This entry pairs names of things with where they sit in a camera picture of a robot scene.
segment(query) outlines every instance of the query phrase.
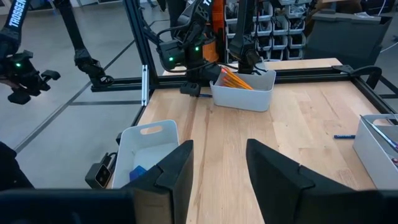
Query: concrete floor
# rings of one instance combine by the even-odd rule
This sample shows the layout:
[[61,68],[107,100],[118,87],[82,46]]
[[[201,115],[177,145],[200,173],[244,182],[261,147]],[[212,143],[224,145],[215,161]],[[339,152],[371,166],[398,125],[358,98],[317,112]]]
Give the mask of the concrete floor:
[[[154,22],[155,32],[169,26],[166,12],[146,8],[144,16],[148,24]],[[136,45],[131,44],[134,38],[122,4],[85,6],[76,9],[75,16],[91,56],[108,67],[108,75],[141,75],[141,61]],[[5,17],[0,17],[0,24],[4,21]],[[88,77],[74,65],[73,46],[60,15],[52,11],[30,13],[23,30],[20,49],[35,53],[32,63],[38,70],[56,70],[62,77],[50,82],[50,91],[23,106],[9,103],[11,91],[0,85],[0,140],[18,152],[22,170],[36,187],[88,188],[84,181],[88,169],[105,152],[117,151],[116,135],[130,126],[140,107],[123,102],[106,105],[104,101],[140,100],[141,92],[92,93]],[[397,17],[384,39],[385,46],[393,44],[393,35],[398,35]],[[151,49],[157,73],[161,74],[153,44]],[[396,85],[397,57],[398,47],[383,52],[376,63]],[[383,84],[377,91],[390,93]],[[93,101],[98,105],[76,103]],[[398,110],[398,100],[389,102]]]

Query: blue pen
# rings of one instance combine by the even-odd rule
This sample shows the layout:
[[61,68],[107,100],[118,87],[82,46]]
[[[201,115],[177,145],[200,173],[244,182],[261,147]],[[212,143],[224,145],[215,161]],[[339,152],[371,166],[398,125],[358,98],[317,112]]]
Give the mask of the blue pen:
[[213,95],[211,95],[211,94],[199,94],[199,97],[209,97],[209,98],[212,98]]
[[336,134],[334,135],[335,139],[354,139],[355,134]]

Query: white container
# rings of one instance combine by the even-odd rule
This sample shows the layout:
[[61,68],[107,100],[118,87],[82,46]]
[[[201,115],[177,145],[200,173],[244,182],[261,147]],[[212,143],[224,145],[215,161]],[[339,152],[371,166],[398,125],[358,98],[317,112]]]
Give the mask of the white container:
[[[298,55],[297,56],[292,56],[291,55],[291,51],[292,50],[298,50]],[[289,49],[289,48],[286,48],[286,59],[287,60],[300,60],[300,59],[303,59],[303,50],[302,49]]]
[[268,38],[268,43],[266,45],[260,46],[260,41],[257,39],[256,40],[256,46],[257,46],[257,50],[260,51],[265,51],[265,50],[270,50],[272,47],[272,37],[265,37]]
[[[272,53],[273,53],[273,52],[279,52],[279,53],[280,53],[279,58],[273,57],[273,56],[272,56]],[[270,60],[271,62],[278,62],[278,61],[283,60],[283,58],[284,58],[284,51],[283,51],[283,50],[271,50],[271,54],[270,54],[270,56],[269,56],[269,60]]]
[[[276,16],[271,21],[272,31],[274,35],[287,35],[287,33],[289,32],[289,22],[285,16]],[[279,25],[282,27],[282,29],[275,29]]]
[[[275,38],[282,38],[282,44],[275,44]],[[287,46],[287,36],[277,36],[272,37],[272,49],[273,50],[283,50]]]
[[271,21],[263,21],[260,23],[266,23],[265,29],[258,25],[257,26],[257,36],[262,37],[262,36],[269,36],[272,32],[272,22]]
[[[262,2],[262,6],[264,8],[264,11],[266,11],[265,14],[259,16],[259,21],[269,21],[271,20],[272,15],[274,14],[274,8],[272,7],[272,4],[270,2],[264,1]],[[257,21],[257,17],[253,17],[253,22]]]
[[271,51],[267,50],[267,51],[262,51],[259,52],[260,57],[262,57],[264,62],[268,62],[269,58],[271,56]]
[[305,35],[303,33],[301,34],[296,34],[296,35],[301,35],[301,43],[293,44],[293,38],[292,36],[288,36],[288,43],[289,43],[289,48],[290,49],[302,49],[305,46],[305,42],[307,41],[305,38]]
[[305,4],[293,4],[293,5],[286,6],[285,14],[289,19],[290,18],[301,18],[303,16],[303,14],[305,13],[305,10],[306,10]]
[[294,4],[296,0],[279,0],[279,3],[283,6],[288,5],[288,4]]
[[[236,26],[236,24],[229,24],[229,25],[227,25],[226,26],[226,36],[227,36],[227,38],[228,39],[232,39],[232,38],[234,38],[234,36],[235,36],[235,33],[233,32],[233,33],[231,33],[230,31],[229,31],[229,27],[230,26]],[[251,35],[252,35],[252,37],[254,37],[254,29],[253,29],[253,31],[251,32]]]
[[[150,129],[158,131],[149,133]],[[121,136],[112,188],[125,186],[130,182],[130,172],[137,166],[149,170],[178,145],[177,125],[173,120],[127,128]]]
[[[377,119],[395,119],[393,114],[370,114],[363,117],[371,123]],[[398,141],[398,126],[376,126],[393,141]],[[398,167],[391,161],[392,158],[398,158],[398,153],[363,120],[359,120],[353,147],[378,189],[398,189]]]
[[263,75],[236,74],[254,90],[221,86],[225,75],[225,73],[220,74],[215,84],[210,82],[215,105],[251,111],[268,110],[274,89],[275,71],[269,70]]
[[233,18],[233,19],[227,19],[226,18],[226,8],[227,5],[224,6],[224,18],[225,18],[225,23],[228,24],[236,24],[238,22],[238,18]]
[[[259,16],[259,21],[269,21],[274,13],[274,9],[272,8],[272,5],[269,4],[269,2],[264,2],[263,3],[264,10],[267,12],[265,15]],[[224,6],[224,18],[225,18],[225,23],[227,25],[229,24],[237,24],[238,23],[238,18],[233,18],[233,19],[227,19],[226,18],[226,8],[227,5]],[[257,21],[257,16],[255,15],[253,17],[253,22]]]
[[313,0],[296,0],[297,4],[311,3]]
[[298,27],[298,28],[296,28],[296,29],[292,29],[291,27],[292,27],[292,21],[288,21],[288,27],[289,27],[289,35],[292,35],[292,34],[301,34],[302,32],[303,32],[303,30],[304,30],[304,28],[305,28],[305,21],[302,21],[302,23],[301,23],[301,25]]

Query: wooden tabletop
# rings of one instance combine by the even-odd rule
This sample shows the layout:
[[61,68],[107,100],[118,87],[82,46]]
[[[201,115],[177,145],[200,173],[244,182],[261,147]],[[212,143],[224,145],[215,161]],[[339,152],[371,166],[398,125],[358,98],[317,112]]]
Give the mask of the wooden tabletop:
[[[336,59],[269,62],[267,68],[339,65]],[[378,113],[351,82],[279,84],[269,111],[215,106],[211,98],[156,90],[139,124],[172,119],[180,143],[194,140],[194,175],[187,223],[264,223],[246,165],[255,138],[291,159],[354,189],[374,189],[352,140],[359,115]]]

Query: cable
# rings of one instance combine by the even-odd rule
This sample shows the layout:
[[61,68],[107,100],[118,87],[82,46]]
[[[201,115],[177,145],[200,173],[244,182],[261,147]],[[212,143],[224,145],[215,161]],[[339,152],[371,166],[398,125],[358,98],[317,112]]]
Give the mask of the cable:
[[390,47],[388,47],[388,48],[386,48],[386,49],[381,50],[381,51],[380,51],[380,54],[383,53],[383,52],[385,52],[386,50],[390,49],[391,47],[397,45],[397,44],[398,44],[398,42],[394,43],[393,45],[391,45]]
[[381,9],[380,9],[379,14],[377,16],[380,16],[381,11],[383,11],[384,6],[386,5],[386,1],[387,0],[384,0],[383,6],[381,6]]
[[262,71],[262,72],[268,72],[268,71],[265,70],[265,69],[262,69],[262,68],[257,67],[257,65],[254,65],[254,68],[257,69],[257,70],[259,70],[259,71]]
[[168,31],[177,30],[177,29],[182,29],[182,28],[184,28],[184,27],[187,27],[187,25],[176,26],[176,27],[170,27],[170,28],[161,30],[160,32],[158,32],[158,33],[156,34],[156,37],[159,39],[159,38],[160,38],[160,35],[163,34],[163,33],[166,33],[166,32],[168,32]]
[[257,70],[253,70],[254,73],[256,73],[257,75],[261,75],[261,73]]
[[203,64],[203,65],[197,66],[197,67],[195,67],[195,68],[173,71],[173,70],[169,70],[169,69],[165,68],[162,60],[160,60],[160,63],[162,64],[162,67],[164,68],[164,70],[165,70],[166,72],[170,72],[170,73],[191,72],[191,71],[194,71],[194,70],[198,70],[198,69],[204,68],[204,67],[206,67],[206,66],[208,66],[208,65],[214,64],[214,62],[208,62],[208,63],[205,63],[205,64]]
[[235,70],[239,70],[237,67],[234,67],[232,65],[228,65],[227,63],[217,62],[217,64],[225,66],[225,67],[228,67],[228,68],[232,68],[232,69],[235,69]]

